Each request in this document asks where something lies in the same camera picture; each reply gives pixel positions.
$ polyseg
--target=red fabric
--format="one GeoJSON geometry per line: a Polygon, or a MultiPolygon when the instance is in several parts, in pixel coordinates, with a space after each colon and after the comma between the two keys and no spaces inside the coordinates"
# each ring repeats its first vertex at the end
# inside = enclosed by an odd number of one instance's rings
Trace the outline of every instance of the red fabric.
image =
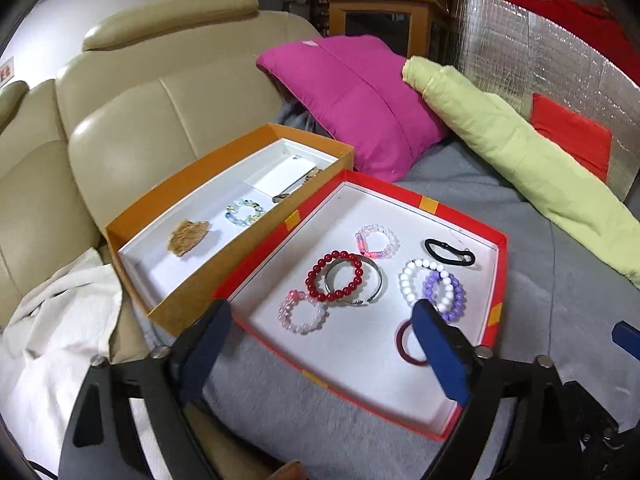
{"type": "Polygon", "coordinates": [[[533,94],[531,126],[601,181],[607,181],[610,130],[540,94],[533,94]]]}
{"type": "Polygon", "coordinates": [[[511,0],[557,23],[610,60],[640,86],[640,54],[606,10],[571,0],[511,0]]]}

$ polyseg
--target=metal bolt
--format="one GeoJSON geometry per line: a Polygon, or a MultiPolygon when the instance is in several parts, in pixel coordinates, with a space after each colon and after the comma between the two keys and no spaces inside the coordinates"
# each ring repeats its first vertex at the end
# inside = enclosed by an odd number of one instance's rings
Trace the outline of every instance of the metal bolt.
{"type": "Polygon", "coordinates": [[[494,352],[488,346],[477,346],[476,355],[481,359],[491,359],[494,352]]]}
{"type": "Polygon", "coordinates": [[[94,368],[104,368],[109,364],[109,360],[104,355],[94,355],[91,358],[91,366],[94,368]]]}
{"type": "Polygon", "coordinates": [[[157,346],[151,351],[152,359],[164,359],[171,353],[171,348],[168,346],[157,346]]]}
{"type": "Polygon", "coordinates": [[[538,357],[536,357],[536,361],[543,368],[553,368],[554,366],[554,362],[547,355],[539,355],[538,357]]]}

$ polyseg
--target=black hair tie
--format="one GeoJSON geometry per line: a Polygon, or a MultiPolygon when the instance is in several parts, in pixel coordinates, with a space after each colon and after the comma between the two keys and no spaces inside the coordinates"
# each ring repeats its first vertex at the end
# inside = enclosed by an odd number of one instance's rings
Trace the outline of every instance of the black hair tie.
{"type": "Polygon", "coordinates": [[[476,255],[473,254],[471,251],[456,249],[455,247],[451,247],[446,242],[441,242],[439,240],[435,240],[434,238],[428,238],[427,240],[425,240],[424,248],[427,249],[427,252],[430,254],[430,256],[434,260],[436,260],[437,262],[440,262],[441,264],[453,265],[453,266],[459,266],[459,267],[468,267],[468,266],[472,266],[476,262],[476,255]],[[436,254],[436,252],[433,249],[431,249],[432,245],[441,247],[444,250],[449,251],[451,254],[455,254],[456,256],[462,256],[463,259],[448,260],[447,258],[443,258],[442,256],[439,256],[438,254],[436,254]]]}

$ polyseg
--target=light green fabric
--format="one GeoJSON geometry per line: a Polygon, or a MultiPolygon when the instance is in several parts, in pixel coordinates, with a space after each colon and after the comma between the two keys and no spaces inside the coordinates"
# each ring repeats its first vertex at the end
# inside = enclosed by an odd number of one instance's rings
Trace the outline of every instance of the light green fabric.
{"type": "Polygon", "coordinates": [[[453,67],[412,57],[402,78],[540,213],[640,288],[640,222],[603,182],[453,67]]]}

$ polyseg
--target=yellow stripe on box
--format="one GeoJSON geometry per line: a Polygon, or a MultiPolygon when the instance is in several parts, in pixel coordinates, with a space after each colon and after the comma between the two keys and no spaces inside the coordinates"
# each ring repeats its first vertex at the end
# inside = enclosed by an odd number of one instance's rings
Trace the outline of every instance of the yellow stripe on box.
{"type": "Polygon", "coordinates": [[[489,313],[489,321],[487,322],[487,326],[493,326],[500,321],[500,314],[502,313],[502,304],[496,303],[489,313]]]}
{"type": "Polygon", "coordinates": [[[302,370],[302,374],[309,380],[315,382],[318,386],[322,386],[323,388],[328,388],[328,384],[325,383],[324,381],[321,381],[320,379],[318,379],[315,375],[310,374],[309,372],[307,372],[306,370],[302,370]]]}
{"type": "Polygon", "coordinates": [[[297,209],[289,215],[284,221],[284,225],[287,227],[287,231],[291,231],[296,225],[300,223],[300,211],[297,209]]]}
{"type": "Polygon", "coordinates": [[[438,202],[437,200],[434,200],[433,198],[429,198],[428,196],[423,196],[420,199],[420,209],[422,209],[423,211],[426,211],[427,213],[431,213],[432,215],[436,214],[436,209],[438,208],[438,204],[440,202],[438,202]]]}

